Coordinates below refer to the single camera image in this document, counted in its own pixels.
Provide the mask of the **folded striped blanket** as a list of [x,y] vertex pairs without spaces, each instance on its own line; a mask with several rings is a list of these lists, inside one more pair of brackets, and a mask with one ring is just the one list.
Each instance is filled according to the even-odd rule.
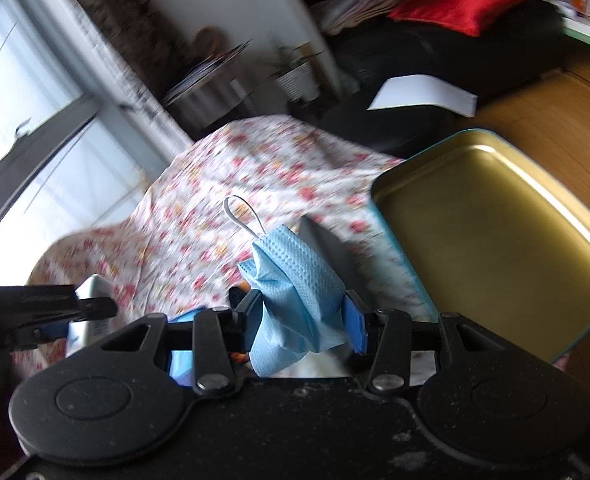
[[370,18],[388,14],[399,0],[327,0],[309,9],[313,20],[324,34],[335,36]]

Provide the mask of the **light blue face mask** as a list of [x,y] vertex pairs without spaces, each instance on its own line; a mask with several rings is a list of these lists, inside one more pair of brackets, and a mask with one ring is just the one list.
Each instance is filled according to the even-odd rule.
[[256,233],[230,207],[227,217],[252,237],[252,257],[237,265],[243,280],[263,295],[261,318],[249,359],[255,373],[270,377],[309,353],[345,344],[341,309],[346,286],[312,248],[287,226]]

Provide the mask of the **floral tablecloth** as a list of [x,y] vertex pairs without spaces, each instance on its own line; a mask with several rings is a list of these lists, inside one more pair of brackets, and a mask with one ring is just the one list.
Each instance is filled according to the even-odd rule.
[[[287,226],[298,236],[301,217],[311,217],[348,246],[368,307],[425,321],[410,271],[368,206],[372,182],[394,165],[391,156],[289,116],[231,122],[179,155],[126,221],[54,243],[30,282],[80,284],[99,274],[113,285],[119,326],[154,312],[176,318],[223,307],[232,287],[251,288],[237,265],[252,257],[252,237],[222,207],[234,195],[241,198],[230,203],[233,214],[256,233]],[[348,346],[347,336],[273,376],[342,375],[336,355]]]

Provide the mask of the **black rectangular box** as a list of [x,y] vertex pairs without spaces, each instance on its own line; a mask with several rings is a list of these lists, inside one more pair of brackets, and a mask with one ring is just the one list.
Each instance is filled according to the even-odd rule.
[[329,265],[347,289],[354,290],[362,300],[369,301],[365,281],[346,244],[309,216],[302,216],[299,220],[298,236]]

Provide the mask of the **black leather sofa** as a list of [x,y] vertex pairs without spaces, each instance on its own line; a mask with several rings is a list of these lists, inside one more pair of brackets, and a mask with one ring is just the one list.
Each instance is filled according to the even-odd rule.
[[[315,6],[325,0],[303,0]],[[372,150],[410,156],[448,135],[458,118],[430,105],[370,110],[383,83],[429,75],[486,105],[533,84],[562,62],[562,22],[545,0],[522,0],[477,37],[385,16],[324,36],[341,74],[357,86],[321,118],[324,130]]]

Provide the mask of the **white paper sheet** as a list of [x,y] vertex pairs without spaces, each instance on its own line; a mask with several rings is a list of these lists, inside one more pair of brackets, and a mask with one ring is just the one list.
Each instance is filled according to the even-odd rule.
[[387,79],[368,110],[390,110],[410,106],[436,106],[466,118],[475,116],[477,96],[429,75]]

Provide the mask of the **blue Tempo tissue pack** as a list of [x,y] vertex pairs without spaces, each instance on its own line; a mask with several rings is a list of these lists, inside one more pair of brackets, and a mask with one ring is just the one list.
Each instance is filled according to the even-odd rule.
[[171,355],[169,363],[169,375],[182,387],[192,387],[193,375],[193,351],[192,332],[184,327],[184,324],[193,323],[196,315],[206,310],[206,307],[185,312],[173,318],[169,322],[170,327],[180,325],[179,335],[171,342]]

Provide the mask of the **small white tissue packet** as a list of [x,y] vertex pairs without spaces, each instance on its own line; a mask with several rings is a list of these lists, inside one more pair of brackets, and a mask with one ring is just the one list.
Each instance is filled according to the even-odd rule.
[[65,356],[71,356],[112,333],[118,313],[112,290],[112,283],[99,274],[89,276],[77,287],[82,313],[68,323]]

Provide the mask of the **potted plant white pot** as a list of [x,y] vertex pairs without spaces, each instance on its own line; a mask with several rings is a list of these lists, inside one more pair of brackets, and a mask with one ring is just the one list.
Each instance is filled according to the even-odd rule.
[[321,96],[319,82],[313,68],[318,52],[305,53],[301,47],[275,45],[277,62],[272,80],[285,93],[289,102],[310,103]]

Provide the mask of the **glass side table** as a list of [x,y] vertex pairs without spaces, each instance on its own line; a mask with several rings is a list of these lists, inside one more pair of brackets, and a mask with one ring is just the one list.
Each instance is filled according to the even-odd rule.
[[198,133],[242,105],[257,87],[238,44],[199,63],[166,94],[163,105],[186,133]]

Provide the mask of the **red satin cushion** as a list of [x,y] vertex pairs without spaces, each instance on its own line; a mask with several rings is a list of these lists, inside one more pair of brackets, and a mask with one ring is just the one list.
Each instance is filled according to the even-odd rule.
[[399,0],[388,13],[395,22],[436,25],[479,37],[502,14],[526,0]]

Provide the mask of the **gold teal metal tin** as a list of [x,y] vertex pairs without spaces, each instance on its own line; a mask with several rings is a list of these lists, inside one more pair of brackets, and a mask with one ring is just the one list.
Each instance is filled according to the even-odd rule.
[[463,314],[548,362],[590,332],[590,209],[496,133],[400,162],[371,204],[430,315]]

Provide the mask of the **patterned curtain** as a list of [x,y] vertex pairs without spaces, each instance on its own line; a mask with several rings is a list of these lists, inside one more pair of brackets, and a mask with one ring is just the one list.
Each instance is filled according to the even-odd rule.
[[196,55],[151,0],[68,0],[77,24],[124,92],[120,105],[169,158],[192,140],[161,104]]

